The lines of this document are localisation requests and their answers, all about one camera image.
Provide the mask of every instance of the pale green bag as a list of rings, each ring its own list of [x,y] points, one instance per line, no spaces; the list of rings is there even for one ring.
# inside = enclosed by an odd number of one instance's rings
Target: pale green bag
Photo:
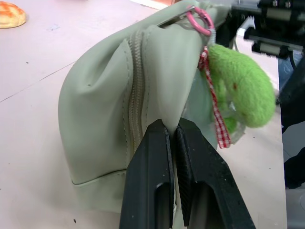
[[[70,70],[60,94],[59,125],[83,206],[121,211],[126,168],[147,126],[157,119],[170,133],[180,117],[189,119],[217,147],[210,91],[197,70],[208,40],[187,19],[157,26],[190,5],[206,9],[216,27],[229,11],[183,0],[99,42]],[[175,209],[180,226],[177,185]]]

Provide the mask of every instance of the red gingham ribbon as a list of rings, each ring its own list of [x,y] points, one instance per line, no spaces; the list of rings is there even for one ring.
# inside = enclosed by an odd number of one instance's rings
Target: red gingham ribbon
[[[213,87],[212,79],[211,79],[211,73],[209,69],[209,59],[208,59],[208,48],[207,46],[204,47],[203,52],[200,55],[198,68],[200,71],[204,70],[206,79],[208,81],[210,91],[212,94],[213,99],[213,113],[214,113],[214,119],[215,119],[215,127],[216,127],[216,134],[217,134],[217,140],[219,147],[222,148],[229,148],[231,145],[231,139],[228,133],[228,130],[224,124],[224,120],[221,116],[221,113],[218,109],[218,102],[216,98],[216,93]]]

